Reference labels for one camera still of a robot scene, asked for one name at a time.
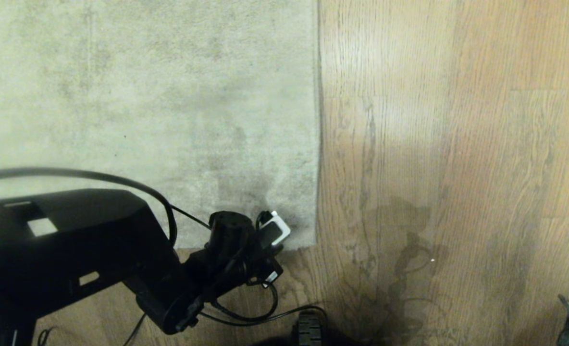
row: wheel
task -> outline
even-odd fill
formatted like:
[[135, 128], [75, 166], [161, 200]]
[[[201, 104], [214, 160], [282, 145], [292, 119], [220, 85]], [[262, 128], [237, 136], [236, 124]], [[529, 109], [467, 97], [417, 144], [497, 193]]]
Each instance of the wheel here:
[[300, 313], [293, 326], [293, 340], [296, 346], [326, 346], [323, 339], [321, 318], [313, 313]]

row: gray rug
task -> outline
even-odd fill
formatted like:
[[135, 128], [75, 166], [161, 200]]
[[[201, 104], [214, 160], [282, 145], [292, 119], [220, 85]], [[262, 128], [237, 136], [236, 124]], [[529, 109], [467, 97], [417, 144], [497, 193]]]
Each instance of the gray rug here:
[[[207, 221], [277, 210], [315, 243], [314, 0], [0, 2], [0, 168], [114, 173]], [[114, 185], [0, 182], [0, 197]], [[166, 226], [159, 204], [150, 201]], [[179, 220], [178, 247], [209, 232]]]

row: black wheel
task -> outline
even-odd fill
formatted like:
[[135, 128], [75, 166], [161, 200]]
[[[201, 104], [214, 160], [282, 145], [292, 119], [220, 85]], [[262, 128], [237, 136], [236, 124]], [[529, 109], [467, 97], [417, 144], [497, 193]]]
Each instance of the black wheel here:
[[293, 326], [293, 340], [296, 346], [326, 346], [323, 338], [321, 318], [313, 313], [300, 313]]

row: wooden floor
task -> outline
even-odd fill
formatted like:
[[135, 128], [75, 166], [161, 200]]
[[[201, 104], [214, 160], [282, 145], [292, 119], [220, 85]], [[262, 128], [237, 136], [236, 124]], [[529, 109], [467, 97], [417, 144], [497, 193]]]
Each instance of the wooden floor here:
[[[280, 255], [280, 309], [322, 304], [376, 345], [554, 344], [569, 292], [569, 0], [322, 0], [319, 13], [318, 245]], [[224, 302], [256, 313], [267, 295]], [[119, 346], [139, 317], [117, 285], [38, 328], [59, 326], [50, 346]], [[175, 336], [148, 321], [135, 345], [244, 345], [294, 319]]]

